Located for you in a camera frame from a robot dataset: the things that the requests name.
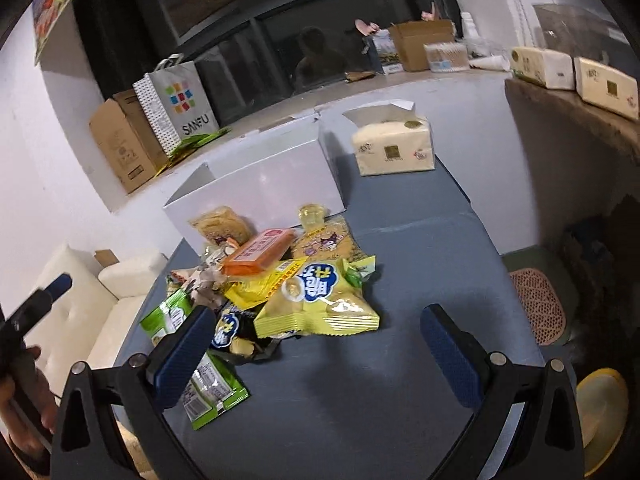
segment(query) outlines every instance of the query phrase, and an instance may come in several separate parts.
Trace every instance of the white sofa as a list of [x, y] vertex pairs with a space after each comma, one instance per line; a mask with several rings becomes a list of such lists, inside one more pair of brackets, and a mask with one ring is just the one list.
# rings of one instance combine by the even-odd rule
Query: white sofa
[[62, 395], [73, 363], [87, 361], [93, 369], [113, 365], [140, 306], [166, 264], [158, 252], [107, 267], [98, 277], [78, 254], [63, 246], [49, 260], [34, 286], [49, 285], [68, 272], [73, 285], [26, 337], [42, 347], [38, 366], [51, 390]]

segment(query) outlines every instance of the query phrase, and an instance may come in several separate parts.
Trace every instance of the human hand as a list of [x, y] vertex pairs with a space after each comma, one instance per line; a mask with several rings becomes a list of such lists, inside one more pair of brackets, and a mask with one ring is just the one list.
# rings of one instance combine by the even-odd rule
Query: human hand
[[[37, 359], [40, 357], [41, 349], [40, 347], [32, 346], [27, 348], [27, 352], [31, 353], [34, 359]], [[42, 406], [40, 410], [42, 425], [53, 433], [56, 425], [58, 406], [54, 395], [49, 389], [49, 381], [47, 381], [47, 378], [38, 368], [36, 368], [35, 390], [37, 398], [33, 400], [37, 406]], [[44, 450], [44, 447], [12, 408], [9, 401], [13, 398], [14, 391], [14, 380], [11, 376], [7, 375], [0, 381], [0, 417], [4, 421], [9, 431], [9, 436], [16, 447], [29, 456], [38, 458]]]

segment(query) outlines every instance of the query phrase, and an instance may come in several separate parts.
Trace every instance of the green wrapper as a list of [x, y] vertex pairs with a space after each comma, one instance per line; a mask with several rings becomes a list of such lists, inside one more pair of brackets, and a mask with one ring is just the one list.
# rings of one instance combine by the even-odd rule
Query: green wrapper
[[[178, 290], [153, 309], [140, 326], [154, 346], [178, 330], [193, 308], [183, 290]], [[194, 430], [199, 430], [249, 396], [249, 392], [224, 363], [207, 351], [182, 394], [182, 405]]]

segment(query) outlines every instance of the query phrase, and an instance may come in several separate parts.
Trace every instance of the gray table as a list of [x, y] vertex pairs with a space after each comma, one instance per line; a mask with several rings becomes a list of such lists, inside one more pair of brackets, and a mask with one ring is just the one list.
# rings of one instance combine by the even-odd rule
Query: gray table
[[[440, 303], [485, 349], [520, 364], [543, 363], [500, 257], [439, 161], [430, 172], [361, 178], [347, 156], [338, 174], [353, 235], [378, 257], [380, 275], [365, 295], [381, 327], [286, 340], [275, 360], [238, 367], [252, 396], [199, 431], [182, 406], [165, 412], [212, 479], [428, 478], [470, 416], [420, 336], [420, 311], [430, 303]], [[168, 269], [196, 262], [183, 242]], [[117, 364], [151, 350], [138, 321], [163, 292], [161, 276]], [[519, 415], [514, 408], [483, 477], [496, 471]]]

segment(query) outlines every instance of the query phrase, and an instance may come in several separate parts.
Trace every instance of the screw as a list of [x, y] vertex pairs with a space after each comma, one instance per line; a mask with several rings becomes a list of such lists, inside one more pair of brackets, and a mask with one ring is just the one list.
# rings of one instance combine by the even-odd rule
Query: screw
[[500, 352], [493, 352], [489, 356], [489, 361], [491, 361], [496, 366], [504, 366], [507, 364], [507, 357]]
[[71, 367], [71, 373], [73, 375], [81, 374], [82, 372], [84, 372], [85, 368], [86, 368], [86, 363], [84, 361], [78, 361]]
[[132, 368], [140, 368], [144, 364], [146, 364], [146, 355], [144, 354], [133, 354], [129, 358], [129, 365]]
[[560, 359], [551, 359], [551, 367], [556, 372], [564, 371], [564, 363]]

